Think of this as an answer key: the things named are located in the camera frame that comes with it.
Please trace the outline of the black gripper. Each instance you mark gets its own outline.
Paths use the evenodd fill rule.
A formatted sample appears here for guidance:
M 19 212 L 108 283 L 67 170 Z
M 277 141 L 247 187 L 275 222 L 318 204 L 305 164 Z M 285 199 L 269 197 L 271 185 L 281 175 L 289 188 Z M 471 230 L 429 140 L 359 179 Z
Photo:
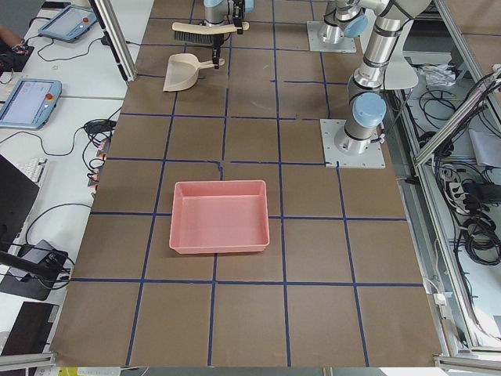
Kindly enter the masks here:
M 245 19 L 245 1 L 232 1 L 232 22 L 236 24 L 237 34 L 243 34 L 243 22 Z
M 213 34 L 212 35 L 212 63 L 214 64 L 214 69 L 219 68 L 219 59 L 221 54 L 221 47 L 224 44 L 224 34 Z

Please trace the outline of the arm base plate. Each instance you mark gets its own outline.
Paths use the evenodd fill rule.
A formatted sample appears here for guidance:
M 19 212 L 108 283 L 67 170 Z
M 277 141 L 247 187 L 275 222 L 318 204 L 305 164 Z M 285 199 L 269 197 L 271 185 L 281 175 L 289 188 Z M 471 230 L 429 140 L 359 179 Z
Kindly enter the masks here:
M 366 140 L 355 140 L 345 132 L 344 119 L 321 119 L 320 130 L 325 166 L 328 168 L 382 169 L 386 167 L 376 129 Z
M 355 39 L 346 37 L 339 27 L 323 21 L 308 21 L 309 50 L 313 52 L 355 53 Z

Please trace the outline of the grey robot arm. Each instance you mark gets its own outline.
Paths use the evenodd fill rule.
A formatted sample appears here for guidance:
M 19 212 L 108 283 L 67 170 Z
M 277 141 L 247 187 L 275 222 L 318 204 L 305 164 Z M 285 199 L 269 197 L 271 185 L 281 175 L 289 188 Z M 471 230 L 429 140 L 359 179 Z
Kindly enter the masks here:
M 204 1 L 204 26 L 224 27 L 233 26 L 237 34 L 243 34 L 245 16 L 254 10 L 254 0 L 214 0 Z M 231 36 L 231 31 L 221 31 L 210 35 L 212 49 L 212 63 L 219 68 L 221 47 Z
M 373 131 L 383 121 L 386 103 L 380 96 L 387 66 L 406 24 L 428 6 L 429 1 L 329 1 L 323 15 L 325 42 L 335 44 L 356 38 L 366 28 L 367 9 L 376 19 L 362 62 L 348 81 L 350 115 L 335 135 L 336 148 L 347 155 L 363 154 Z

